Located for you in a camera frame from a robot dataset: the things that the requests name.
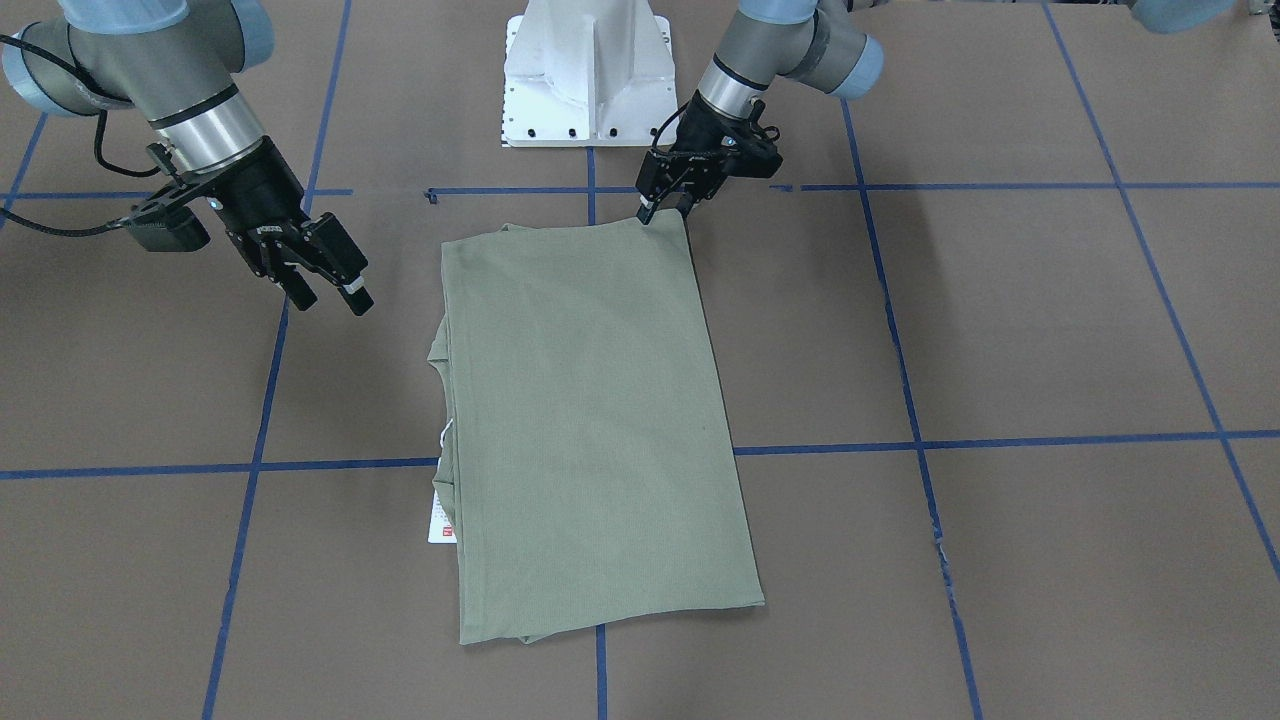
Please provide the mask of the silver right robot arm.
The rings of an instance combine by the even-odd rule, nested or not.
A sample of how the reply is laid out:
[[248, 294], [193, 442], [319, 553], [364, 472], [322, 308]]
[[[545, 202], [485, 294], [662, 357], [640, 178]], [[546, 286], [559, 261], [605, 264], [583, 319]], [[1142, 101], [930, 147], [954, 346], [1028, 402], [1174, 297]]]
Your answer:
[[335, 286], [364, 315], [369, 261], [330, 213], [310, 218], [305, 190], [236, 85], [265, 63], [275, 32], [259, 1], [64, 1], [61, 15], [3, 37], [9, 85], [51, 115], [133, 108], [157, 133], [147, 149], [166, 183], [95, 234], [125, 229], [150, 252], [195, 252], [210, 234], [191, 204], [206, 199], [250, 270], [300, 310], [315, 304], [305, 273]]

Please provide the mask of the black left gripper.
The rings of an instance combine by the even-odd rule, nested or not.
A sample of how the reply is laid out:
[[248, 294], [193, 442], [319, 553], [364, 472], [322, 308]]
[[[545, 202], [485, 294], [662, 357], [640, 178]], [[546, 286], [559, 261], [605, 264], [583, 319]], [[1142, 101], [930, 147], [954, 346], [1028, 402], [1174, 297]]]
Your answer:
[[646, 150], [636, 190], [641, 204], [636, 218], [649, 225], [660, 205], [678, 193], [676, 209], [684, 219], [713, 196], [730, 177], [771, 178], [782, 165], [777, 147], [780, 129], [759, 124], [764, 101], [748, 100], [745, 117], [727, 115], [696, 91], [684, 108], [676, 141], [668, 150]]

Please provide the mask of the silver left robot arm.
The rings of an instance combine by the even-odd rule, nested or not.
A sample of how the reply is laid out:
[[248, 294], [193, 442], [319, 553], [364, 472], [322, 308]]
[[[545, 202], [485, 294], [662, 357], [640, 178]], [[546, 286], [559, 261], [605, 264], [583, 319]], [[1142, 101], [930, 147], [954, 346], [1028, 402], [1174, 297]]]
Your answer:
[[741, 1], [692, 96], [655, 131], [637, 173], [636, 218], [648, 224], [673, 193], [687, 215], [733, 178], [771, 178], [780, 131], [760, 123], [774, 79], [824, 95], [865, 96], [883, 46], [856, 29], [841, 1]]

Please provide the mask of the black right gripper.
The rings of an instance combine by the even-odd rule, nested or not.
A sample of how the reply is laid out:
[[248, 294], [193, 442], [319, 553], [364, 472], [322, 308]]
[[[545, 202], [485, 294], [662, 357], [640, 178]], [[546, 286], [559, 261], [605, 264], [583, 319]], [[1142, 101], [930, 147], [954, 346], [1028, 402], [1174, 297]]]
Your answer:
[[297, 310], [317, 301], [284, 250], [284, 240], [297, 238], [300, 227], [301, 264], [335, 286], [356, 316], [372, 307], [362, 275], [369, 260], [334, 214], [305, 222], [302, 186], [271, 137], [261, 137], [205, 179], [205, 196], [218, 204], [215, 213], [236, 251], [255, 275], [278, 284]]

